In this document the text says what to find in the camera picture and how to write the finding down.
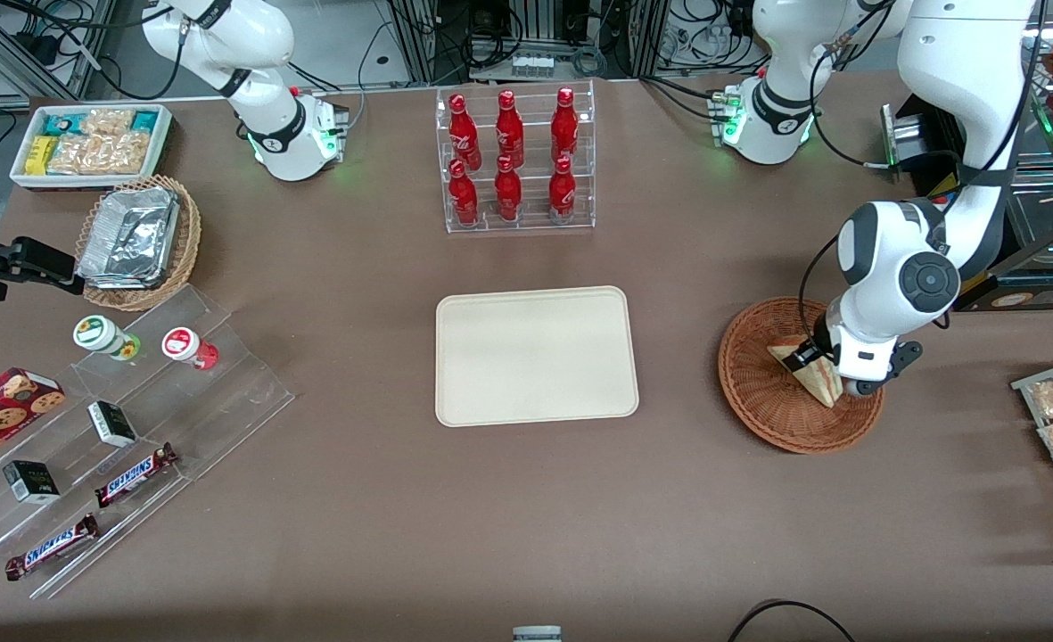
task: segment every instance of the red bottle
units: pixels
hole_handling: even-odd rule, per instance
[[[456,94],[448,102],[451,105],[451,146],[456,151],[456,158],[466,163],[466,169],[478,172],[482,166],[482,154],[478,151],[478,127],[466,114],[466,99]]]
[[[494,125],[498,137],[498,154],[509,155],[514,166],[522,166],[526,162],[525,136],[522,135],[522,117],[515,108],[515,93],[500,91],[498,93],[498,122]]]
[[[578,113],[574,111],[574,91],[562,86],[558,89],[558,108],[550,122],[550,137],[554,141],[550,155],[557,162],[561,155],[574,158],[578,151]]]
[[[578,188],[570,174],[570,157],[563,155],[554,163],[550,178],[550,220],[559,225],[570,223],[574,217],[574,190]]]
[[[515,172],[514,160],[509,155],[498,157],[498,175],[494,178],[494,190],[498,194],[498,216],[505,222],[518,220],[522,204],[522,182]]]
[[[456,210],[458,224],[474,227],[478,224],[478,194],[474,190],[474,183],[466,176],[466,167],[461,160],[451,159],[448,167],[451,172],[448,190],[451,192],[451,203]]]

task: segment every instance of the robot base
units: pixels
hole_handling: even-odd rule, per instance
[[[789,134],[776,134],[752,106],[752,91],[757,84],[759,78],[749,78],[741,84],[726,86],[722,94],[709,99],[709,114],[713,118],[729,119],[713,122],[713,141],[718,147],[736,149],[752,162],[782,163],[794,157],[795,151],[811,137],[812,119],[815,117],[808,118],[802,132],[793,129]],[[799,126],[798,121],[791,122]]]
[[[347,112],[314,96],[298,96],[305,107],[305,126],[283,152],[271,154],[253,140],[253,152],[269,173],[281,180],[303,180],[332,162],[343,160],[347,139]]]

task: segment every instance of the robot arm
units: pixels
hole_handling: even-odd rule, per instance
[[[941,317],[961,280],[987,268],[998,253],[1008,183],[999,170],[1014,145],[1010,126],[1025,82],[1021,33],[1033,3],[914,1],[899,73],[917,97],[961,123],[967,186],[945,212],[926,201],[871,202],[843,224],[837,259],[851,287],[832,301],[816,333],[816,344],[835,354],[840,376],[883,382],[900,335]]]
[[[262,0],[171,0],[142,15],[165,7],[176,11],[142,25],[151,47],[229,99],[275,178],[301,180],[342,159],[346,113],[295,95],[277,72],[295,45],[284,13]]]
[[[868,42],[896,36],[912,0],[757,0],[752,24],[771,48],[768,74],[727,86],[724,96],[738,97],[721,137],[743,158],[776,164],[792,158],[812,125],[812,71],[840,38]],[[818,95],[831,77],[831,65],[815,73]]]

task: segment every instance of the wicker basket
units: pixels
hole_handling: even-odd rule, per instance
[[[804,301],[808,318],[824,308]],[[822,454],[855,446],[879,419],[883,390],[865,398],[845,394],[835,407],[823,406],[768,353],[768,342],[802,334],[794,297],[760,301],[737,314],[718,354],[724,397],[752,432],[783,450]]]
[[[197,203],[190,198],[190,193],[177,180],[165,176],[151,176],[142,180],[134,180],[114,187],[115,190],[144,189],[147,187],[166,187],[180,196],[181,208],[177,217],[177,229],[173,232],[173,249],[171,250],[171,268],[165,281],[158,288],[152,289],[99,289],[86,285],[82,296],[87,301],[105,307],[121,309],[123,313],[141,313],[167,300],[177,289],[190,280],[193,264],[197,261],[197,243],[201,240],[201,213],[197,212]],[[91,237],[91,225],[95,222],[98,204],[91,207],[91,215],[82,223],[82,233],[77,243],[74,243],[74,259],[80,260],[86,240]]]

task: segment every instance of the red cap bottle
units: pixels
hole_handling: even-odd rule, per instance
[[[498,157],[498,175],[494,178],[494,190],[498,194],[498,216],[505,222],[518,220],[518,212],[522,204],[522,182],[515,172],[514,160],[510,155]]]
[[[554,163],[550,178],[550,220],[559,225],[570,223],[574,217],[574,192],[578,188],[570,174],[570,157],[563,155]]]
[[[522,134],[522,117],[515,108],[513,91],[498,93],[498,121],[494,132],[498,137],[498,154],[509,155],[514,166],[522,166],[526,162],[525,136]]]
[[[557,162],[561,155],[574,157],[578,151],[578,113],[574,111],[574,91],[562,86],[558,89],[558,108],[550,122],[550,137],[554,141],[550,155]]]
[[[474,182],[466,176],[466,167],[460,159],[451,159],[448,169],[451,172],[448,190],[458,224],[474,227],[478,224],[478,192],[474,190]]]
[[[478,127],[466,114],[466,99],[461,94],[454,94],[448,104],[451,106],[451,146],[456,151],[456,158],[466,163],[466,169],[478,172],[482,166],[482,154],[478,151]]]

